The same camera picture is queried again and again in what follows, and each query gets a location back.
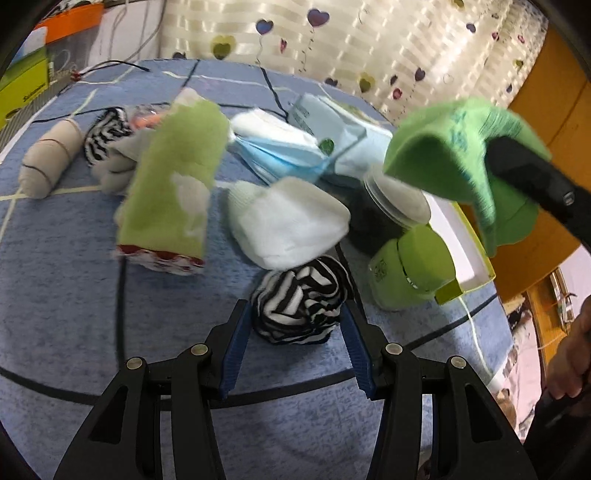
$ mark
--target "blue gripper pad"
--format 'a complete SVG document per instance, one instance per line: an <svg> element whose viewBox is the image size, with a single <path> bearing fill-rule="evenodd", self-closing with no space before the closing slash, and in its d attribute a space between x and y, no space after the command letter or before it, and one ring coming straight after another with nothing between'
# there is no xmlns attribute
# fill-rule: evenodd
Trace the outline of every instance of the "blue gripper pad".
<svg viewBox="0 0 591 480"><path fill-rule="evenodd" d="M340 308L340 331L349 352L357 385L368 398L373 398L377 387L372 376L372 361L347 303Z"/></svg>
<svg viewBox="0 0 591 480"><path fill-rule="evenodd" d="M219 393L222 396L222 399L225 399L228 396L228 393L236 386L236 380L238 379L242 359L244 358L244 352L246 351L246 346L248 344L248 337L251 333L251 311L252 307L250 302L241 300L234 307L234 311L230 317L230 321L232 321L234 315L236 315L238 319L222 361L221 382L219 387Z"/></svg>

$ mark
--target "person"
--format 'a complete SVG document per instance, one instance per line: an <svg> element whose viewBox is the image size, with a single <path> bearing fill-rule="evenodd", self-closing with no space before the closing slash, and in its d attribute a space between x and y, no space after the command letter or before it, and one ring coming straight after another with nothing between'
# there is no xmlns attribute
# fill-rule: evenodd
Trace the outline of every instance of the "person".
<svg viewBox="0 0 591 480"><path fill-rule="evenodd" d="M569 335L559 344L548 364L546 388L556 400L575 398L591 380L591 296L573 322ZM584 460L591 446L591 395L568 407L564 414L548 421L536 415L524 447L539 480L588 478Z"/></svg>
<svg viewBox="0 0 591 480"><path fill-rule="evenodd" d="M591 381L591 296L573 322L569 335L559 344L556 355L548 364L546 387L559 400L565 395L577 397Z"/></svg>

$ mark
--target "green sock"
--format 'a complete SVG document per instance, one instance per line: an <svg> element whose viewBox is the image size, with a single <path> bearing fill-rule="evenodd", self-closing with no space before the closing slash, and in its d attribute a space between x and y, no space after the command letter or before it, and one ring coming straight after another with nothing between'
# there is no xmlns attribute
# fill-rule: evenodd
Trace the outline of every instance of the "green sock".
<svg viewBox="0 0 591 480"><path fill-rule="evenodd" d="M219 107L206 100L179 106L162 120L125 201L117 235L121 254L177 274L203 266L210 190L228 128Z"/></svg>
<svg viewBox="0 0 591 480"><path fill-rule="evenodd" d="M521 117L469 98L409 115L390 142L384 172L433 195L472 205L492 257L498 245L524 239L538 215L535 203L486 171L486 142L503 136L551 158Z"/></svg>

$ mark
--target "table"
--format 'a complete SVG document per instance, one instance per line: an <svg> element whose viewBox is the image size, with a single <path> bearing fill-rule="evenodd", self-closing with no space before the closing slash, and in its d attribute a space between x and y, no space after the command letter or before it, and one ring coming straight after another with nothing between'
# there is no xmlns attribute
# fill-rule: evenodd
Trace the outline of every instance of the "table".
<svg viewBox="0 0 591 480"><path fill-rule="evenodd" d="M42 479L52 478L90 406L126 358L174 357L225 322L237 299L249 297L263 272L229 233L222 187L261 181L240 159L224 156L216 176L222 187L213 192L209 212L205 272L177 277L112 259L112 216L121 199L98 191L82 156L54 195L22 198L17 175L26 150L72 112L88 128L106 107L171 102L184 85L221 104L228 116L258 106L284 118L307 92L355 105L386 125L362 99L312 80L216 60L141 64L151 71L110 67L67 89L0 166L0 420ZM485 382L504 365L512 339L493 284L465 295L473 322L457 301L386 313L373 305L367 257L347 240L342 249L369 321L390 341L440 361L463 355ZM285 472L290 479L364 478L381 402L365 398L350 368L340 330L324 345L273 346L251 335L232 393L239 406L212 412L228 479L272 479ZM281 398L268 400L273 396ZM425 449L430 416L430 398L424 397ZM165 478L173 478L170 413L162 417L163 468Z"/></svg>

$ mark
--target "blue face mask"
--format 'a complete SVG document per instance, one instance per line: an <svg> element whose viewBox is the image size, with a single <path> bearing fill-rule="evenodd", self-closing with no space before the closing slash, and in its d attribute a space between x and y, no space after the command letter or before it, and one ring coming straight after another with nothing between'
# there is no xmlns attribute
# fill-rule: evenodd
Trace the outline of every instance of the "blue face mask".
<svg viewBox="0 0 591 480"><path fill-rule="evenodd" d="M337 176L361 180L371 165L383 164L392 133L364 120L328 97L305 93L294 104L289 124L322 144L331 139L331 169Z"/></svg>
<svg viewBox="0 0 591 480"><path fill-rule="evenodd" d="M331 162L318 147L260 137L236 137L228 150L242 157L267 184L283 177L298 177L315 183Z"/></svg>

